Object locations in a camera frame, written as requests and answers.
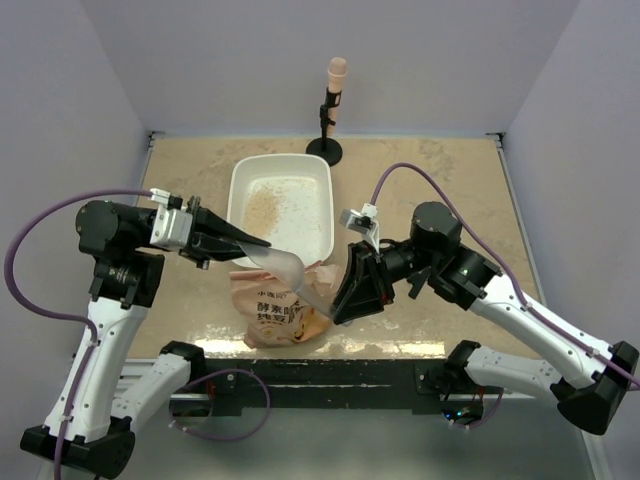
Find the clear plastic scoop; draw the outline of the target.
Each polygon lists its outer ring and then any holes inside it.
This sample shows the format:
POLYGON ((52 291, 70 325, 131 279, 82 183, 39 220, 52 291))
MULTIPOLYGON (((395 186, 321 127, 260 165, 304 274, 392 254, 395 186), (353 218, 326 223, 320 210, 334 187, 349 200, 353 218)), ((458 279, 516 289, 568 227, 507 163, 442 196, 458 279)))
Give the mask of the clear plastic scoop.
POLYGON ((286 284, 293 293, 321 314, 329 319, 334 318, 335 308, 332 301, 323 297, 306 282, 305 266, 297 255, 250 243, 240 242, 239 246, 259 268, 286 284))

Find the pink cat litter bag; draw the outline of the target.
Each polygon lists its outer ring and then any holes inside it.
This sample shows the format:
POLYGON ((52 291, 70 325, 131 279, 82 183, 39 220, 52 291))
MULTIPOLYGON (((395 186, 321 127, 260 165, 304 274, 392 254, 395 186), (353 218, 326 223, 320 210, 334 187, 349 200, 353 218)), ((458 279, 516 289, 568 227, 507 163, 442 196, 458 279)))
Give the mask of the pink cat litter bag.
POLYGON ((252 349, 289 347, 323 335, 331 321, 264 270, 229 274, 231 301, 246 320, 244 343, 252 349))

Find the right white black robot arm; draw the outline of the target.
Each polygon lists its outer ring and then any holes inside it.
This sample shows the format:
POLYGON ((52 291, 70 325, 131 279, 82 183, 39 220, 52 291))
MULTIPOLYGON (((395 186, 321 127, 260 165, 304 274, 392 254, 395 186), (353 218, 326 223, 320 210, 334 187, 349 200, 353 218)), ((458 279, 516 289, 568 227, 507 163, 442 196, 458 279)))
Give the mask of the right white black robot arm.
POLYGON ((604 434, 631 387, 639 352, 609 344, 563 320, 516 290, 505 268, 461 242, 462 224, 440 202, 419 204, 408 239, 380 245, 377 209, 346 209, 341 224, 362 237, 348 246, 346 273, 333 300, 335 324, 380 313, 393 303, 395 283, 410 298, 429 286, 442 300, 501 327, 538 354, 529 359, 462 341, 442 367, 428 374, 441 394, 497 387, 554 404, 575 427, 604 434))

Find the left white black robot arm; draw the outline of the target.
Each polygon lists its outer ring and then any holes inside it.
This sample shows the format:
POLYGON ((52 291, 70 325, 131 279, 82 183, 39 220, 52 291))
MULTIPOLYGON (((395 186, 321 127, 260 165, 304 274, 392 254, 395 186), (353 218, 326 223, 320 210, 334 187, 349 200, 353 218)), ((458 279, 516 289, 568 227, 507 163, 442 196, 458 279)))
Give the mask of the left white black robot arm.
POLYGON ((73 468, 113 479, 126 467, 142 426, 178 390, 209 386, 204 352, 173 341, 123 394, 116 389, 132 341, 159 288, 165 257, 176 253, 206 269, 240 259, 256 238, 203 207, 198 197, 146 192, 149 207, 119 202, 116 189, 79 194, 80 252, 94 261, 84 333, 66 383, 43 424, 23 433, 21 448, 47 459, 53 477, 73 468))

